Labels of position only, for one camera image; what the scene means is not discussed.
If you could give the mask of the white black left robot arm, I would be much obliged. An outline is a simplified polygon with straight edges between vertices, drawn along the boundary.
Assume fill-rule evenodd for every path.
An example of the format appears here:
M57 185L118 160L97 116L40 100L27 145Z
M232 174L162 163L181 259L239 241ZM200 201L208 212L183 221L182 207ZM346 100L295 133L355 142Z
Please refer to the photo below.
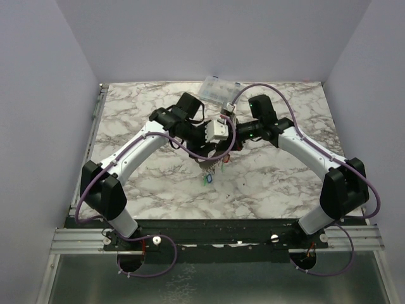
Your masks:
M176 104L154 110L141 130L111 156L99 163L88 161L82 167L80 202L87 203L118 231L118 242L126 250L136 248L140 235L138 223L126 209L123 190L132 173L156 150L178 137L190 145L205 143L204 124L194 120L203 103L189 93Z

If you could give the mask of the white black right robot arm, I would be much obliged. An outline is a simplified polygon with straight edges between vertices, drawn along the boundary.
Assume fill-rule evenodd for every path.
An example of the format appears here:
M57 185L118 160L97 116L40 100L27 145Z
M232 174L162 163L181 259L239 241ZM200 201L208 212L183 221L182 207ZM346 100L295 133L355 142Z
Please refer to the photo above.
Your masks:
M271 99L259 95L248 99L253 121L237 124L237 140L262 139L288 152L311 169L322 181L319 205L297 221L290 233L299 248L313 241L314 233L340 220L366 203L369 191L365 166L357 158L346 160L324 149L314 140L296 130L289 118L277 118Z

